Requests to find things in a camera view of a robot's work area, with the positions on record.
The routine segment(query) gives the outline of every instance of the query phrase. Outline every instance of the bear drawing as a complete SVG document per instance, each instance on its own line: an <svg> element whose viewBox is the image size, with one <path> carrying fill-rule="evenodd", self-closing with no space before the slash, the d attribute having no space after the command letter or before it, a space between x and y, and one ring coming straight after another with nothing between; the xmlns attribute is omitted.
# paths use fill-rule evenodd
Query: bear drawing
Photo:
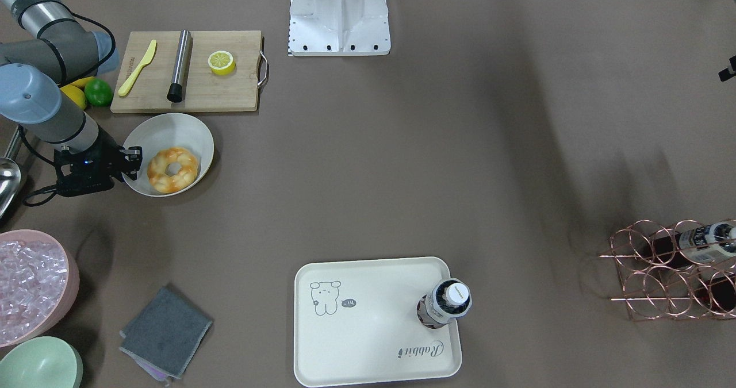
<svg viewBox="0 0 736 388"><path fill-rule="evenodd" d="M337 312L337 295L340 293L340 282L313 282L309 284L312 288L312 302L315 305L317 315L335 314Z"/></svg>

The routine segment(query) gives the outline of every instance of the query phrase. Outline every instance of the white tray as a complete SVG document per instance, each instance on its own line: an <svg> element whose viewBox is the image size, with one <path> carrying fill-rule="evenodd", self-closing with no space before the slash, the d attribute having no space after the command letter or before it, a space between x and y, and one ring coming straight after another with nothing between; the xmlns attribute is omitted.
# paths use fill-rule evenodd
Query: white tray
<svg viewBox="0 0 736 388"><path fill-rule="evenodd" d="M460 369L457 322L416 317L450 269L436 257L310 263L294 279L294 375L304 386L450 377Z"/></svg>

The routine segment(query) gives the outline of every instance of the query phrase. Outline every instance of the cutting board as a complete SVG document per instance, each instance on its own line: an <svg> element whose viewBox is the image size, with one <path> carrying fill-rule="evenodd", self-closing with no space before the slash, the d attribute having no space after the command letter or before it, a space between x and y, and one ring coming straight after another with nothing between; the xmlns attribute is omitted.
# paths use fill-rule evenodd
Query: cutting board
<svg viewBox="0 0 736 388"><path fill-rule="evenodd" d="M191 32L192 49L184 101L166 99L174 71L181 31L131 32L110 110L113 113L244 112L258 109L258 67L263 37L260 31ZM156 55L140 71L126 97L118 89L136 68L152 39ZM232 53L235 71L226 76L213 74L207 64L218 50Z"/></svg>

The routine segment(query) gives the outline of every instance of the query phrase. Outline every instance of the tray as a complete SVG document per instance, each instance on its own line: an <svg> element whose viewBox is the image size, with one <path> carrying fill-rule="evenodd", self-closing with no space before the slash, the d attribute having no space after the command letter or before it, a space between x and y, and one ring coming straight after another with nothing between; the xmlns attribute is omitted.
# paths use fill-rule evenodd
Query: tray
<svg viewBox="0 0 736 388"><path fill-rule="evenodd" d="M166 113L166 112L247 112L258 109L258 95L267 79L258 80L258 69L263 52L260 31L224 30L192 32L191 61L184 101L172 103L166 99L174 70L181 32L131 32L122 66L115 85L113 113ZM140 71L136 84L126 97L118 89L144 55L152 39L156 40L156 55ZM210 54L226 50L236 60L236 69L229 75L213 74L207 64Z"/></svg>
<svg viewBox="0 0 736 388"><path fill-rule="evenodd" d="M436 257L305 265L294 279L295 377L310 387L451 377L457 322L430 329L416 317L448 278Z"/></svg>

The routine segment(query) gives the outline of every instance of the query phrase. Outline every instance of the lime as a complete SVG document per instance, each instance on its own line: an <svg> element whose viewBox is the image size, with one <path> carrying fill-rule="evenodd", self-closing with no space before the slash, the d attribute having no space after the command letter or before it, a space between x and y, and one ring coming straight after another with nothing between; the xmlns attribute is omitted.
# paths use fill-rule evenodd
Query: lime
<svg viewBox="0 0 736 388"><path fill-rule="evenodd" d="M113 102L113 90L102 79L92 79L85 85L87 100L95 107L106 107Z"/></svg>
<svg viewBox="0 0 736 388"><path fill-rule="evenodd" d="M67 84L66 86L61 87L61 91L64 92L69 99L74 101L81 110L84 110L87 107L87 98L85 98L85 93L78 87Z"/></svg>
<svg viewBox="0 0 736 388"><path fill-rule="evenodd" d="M94 76L87 76L87 77L82 78L82 79L77 79L74 82L71 82L70 84L78 87L79 89L84 89L85 88L85 85L87 85L92 79L95 79L95 77Z"/></svg>
<svg viewBox="0 0 736 388"><path fill-rule="evenodd" d="M207 64L216 75L227 75L235 70L235 58L232 57L232 53L224 50L212 53L207 59Z"/></svg>

